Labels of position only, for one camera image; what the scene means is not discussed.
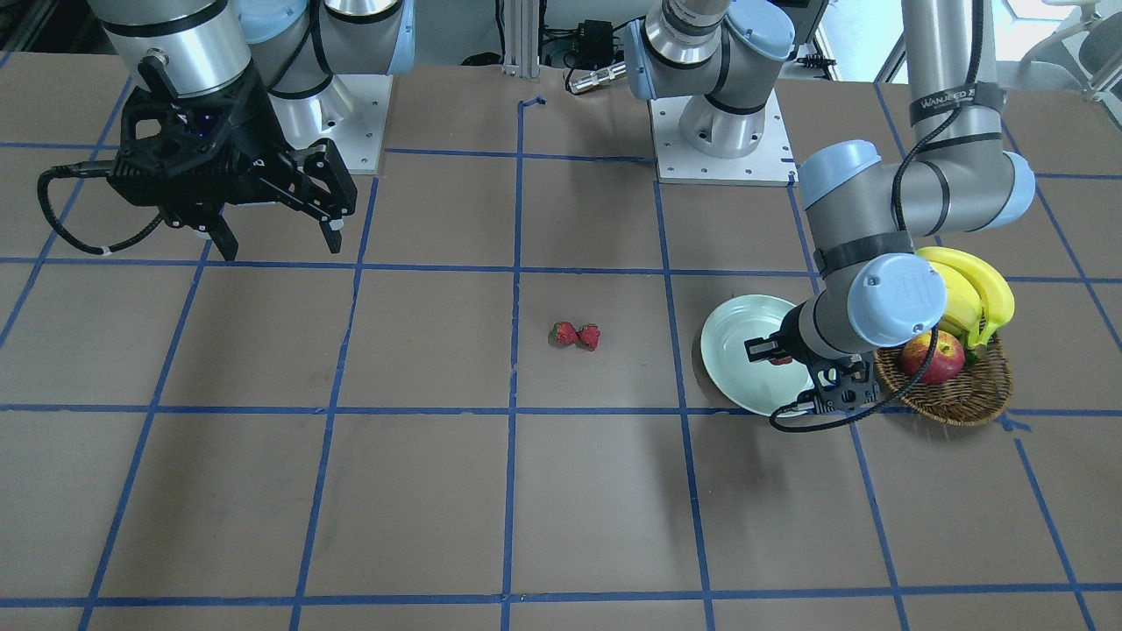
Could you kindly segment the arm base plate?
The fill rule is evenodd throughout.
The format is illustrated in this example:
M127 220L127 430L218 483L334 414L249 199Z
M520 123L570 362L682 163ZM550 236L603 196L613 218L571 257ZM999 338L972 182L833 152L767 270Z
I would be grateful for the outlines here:
M301 148L331 139L352 174L376 175L388 120L390 75L335 75L318 95L291 106L286 131Z
M798 182L778 92L754 113L730 113L708 97L649 100L657 179L670 184L762 185Z

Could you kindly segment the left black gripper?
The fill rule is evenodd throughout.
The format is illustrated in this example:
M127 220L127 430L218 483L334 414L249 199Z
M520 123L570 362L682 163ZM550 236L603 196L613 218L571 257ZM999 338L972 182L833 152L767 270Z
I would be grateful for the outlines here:
M834 356L813 321L812 302L803 302L783 316L775 338L745 340L744 348L752 363L770 363L773 357L790 356L794 362L810 365Z

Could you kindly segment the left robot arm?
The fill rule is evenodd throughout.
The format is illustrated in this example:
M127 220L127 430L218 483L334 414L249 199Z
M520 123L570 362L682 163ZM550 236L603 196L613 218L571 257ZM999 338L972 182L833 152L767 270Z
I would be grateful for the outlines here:
M872 143L850 140L802 161L825 287L778 332L746 342L753 362L844 360L932 329L945 290L913 239L1005 226L1031 204L1033 170L1003 145L991 4L905 1L902 11L913 150L888 164ZM795 29L767 1L660 1L622 43L633 95L688 97L680 128L692 147L737 159L757 148Z

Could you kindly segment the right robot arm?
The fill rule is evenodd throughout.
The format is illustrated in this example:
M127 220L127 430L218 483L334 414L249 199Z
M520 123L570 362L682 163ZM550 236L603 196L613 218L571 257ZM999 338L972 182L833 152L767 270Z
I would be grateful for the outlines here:
M239 244L228 205L309 216L329 252L373 172L389 85L415 61L412 1L92 1L135 80L114 161L98 167L158 223Z

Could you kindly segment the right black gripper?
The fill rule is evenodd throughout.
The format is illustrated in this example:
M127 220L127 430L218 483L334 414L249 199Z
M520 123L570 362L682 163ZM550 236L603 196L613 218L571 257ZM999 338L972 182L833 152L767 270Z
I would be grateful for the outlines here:
M292 149L252 61L203 97L174 88L164 61L138 68L153 89L136 88L125 101L110 188L157 208L166 223L188 226L226 262L239 252L222 216L227 203L280 201L316 221L331 254L341 252L344 219L357 208L352 173L332 139Z

